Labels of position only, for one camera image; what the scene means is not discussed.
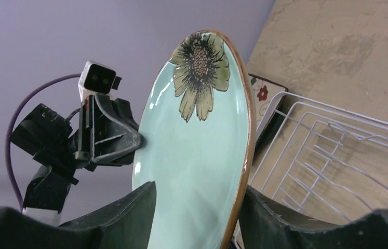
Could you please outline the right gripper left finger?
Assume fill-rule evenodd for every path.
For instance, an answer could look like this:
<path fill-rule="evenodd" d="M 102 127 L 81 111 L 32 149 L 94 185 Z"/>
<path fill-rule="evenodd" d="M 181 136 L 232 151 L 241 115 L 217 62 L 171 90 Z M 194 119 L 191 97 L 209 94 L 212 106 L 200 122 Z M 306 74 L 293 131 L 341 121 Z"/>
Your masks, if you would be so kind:
<path fill-rule="evenodd" d="M 146 182 L 123 198 L 58 227 L 0 207 L 0 248 L 147 248 L 156 185 Z"/>

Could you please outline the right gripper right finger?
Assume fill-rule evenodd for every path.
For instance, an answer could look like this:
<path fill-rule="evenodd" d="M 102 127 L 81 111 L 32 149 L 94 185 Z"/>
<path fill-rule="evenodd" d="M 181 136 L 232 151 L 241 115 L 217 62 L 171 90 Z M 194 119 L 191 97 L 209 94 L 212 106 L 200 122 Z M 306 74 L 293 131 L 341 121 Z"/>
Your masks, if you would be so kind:
<path fill-rule="evenodd" d="M 339 226 L 303 215 L 251 186 L 239 225 L 245 248 L 388 248 L 388 209 Z"/>

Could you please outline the square patterned plate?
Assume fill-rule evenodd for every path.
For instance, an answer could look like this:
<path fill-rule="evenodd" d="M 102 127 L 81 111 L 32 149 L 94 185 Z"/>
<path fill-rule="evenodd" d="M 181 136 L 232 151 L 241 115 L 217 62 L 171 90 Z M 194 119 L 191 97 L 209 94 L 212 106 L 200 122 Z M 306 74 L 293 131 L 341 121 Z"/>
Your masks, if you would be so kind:
<path fill-rule="evenodd" d="M 271 99 L 279 92 L 288 92 L 289 89 L 283 85 L 254 74 L 248 74 L 248 76 L 256 107 L 257 129 L 261 131 L 259 137 L 257 138 L 256 149 L 261 149 L 274 137 L 280 123 L 283 120 L 283 118 L 281 118 L 276 112 L 273 112 L 272 115 L 266 115 L 266 110 L 271 102 Z"/>

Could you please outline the light green round plate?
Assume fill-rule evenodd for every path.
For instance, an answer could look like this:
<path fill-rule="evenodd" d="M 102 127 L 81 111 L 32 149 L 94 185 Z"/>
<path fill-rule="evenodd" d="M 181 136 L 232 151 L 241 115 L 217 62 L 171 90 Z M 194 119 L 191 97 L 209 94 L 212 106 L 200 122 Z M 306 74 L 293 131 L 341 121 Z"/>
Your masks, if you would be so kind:
<path fill-rule="evenodd" d="M 201 30 L 175 48 L 139 133 L 132 186 L 156 185 L 148 248 L 227 248 L 256 142 L 251 84 L 228 37 Z"/>

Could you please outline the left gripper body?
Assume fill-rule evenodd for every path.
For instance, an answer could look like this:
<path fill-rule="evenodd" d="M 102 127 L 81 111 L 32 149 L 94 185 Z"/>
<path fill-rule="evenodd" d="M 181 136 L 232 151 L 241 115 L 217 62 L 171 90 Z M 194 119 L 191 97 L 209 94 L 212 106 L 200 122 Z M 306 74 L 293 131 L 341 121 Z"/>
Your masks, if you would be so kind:
<path fill-rule="evenodd" d="M 77 185 L 75 171 L 91 166 L 91 99 L 92 96 L 85 98 L 78 108 L 77 131 L 73 131 L 68 119 L 45 104 L 38 104 L 17 125 L 10 141 L 70 184 Z"/>

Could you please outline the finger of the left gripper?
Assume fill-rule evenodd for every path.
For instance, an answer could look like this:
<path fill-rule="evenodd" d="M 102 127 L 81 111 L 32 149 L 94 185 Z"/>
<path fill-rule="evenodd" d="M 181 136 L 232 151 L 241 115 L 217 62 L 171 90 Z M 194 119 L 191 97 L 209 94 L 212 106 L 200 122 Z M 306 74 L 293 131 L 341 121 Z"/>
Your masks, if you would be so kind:
<path fill-rule="evenodd" d="M 95 165 L 123 166 L 133 163 L 142 145 L 138 125 L 128 118 L 127 101 L 97 93 L 92 97 L 90 114 L 90 162 Z"/>

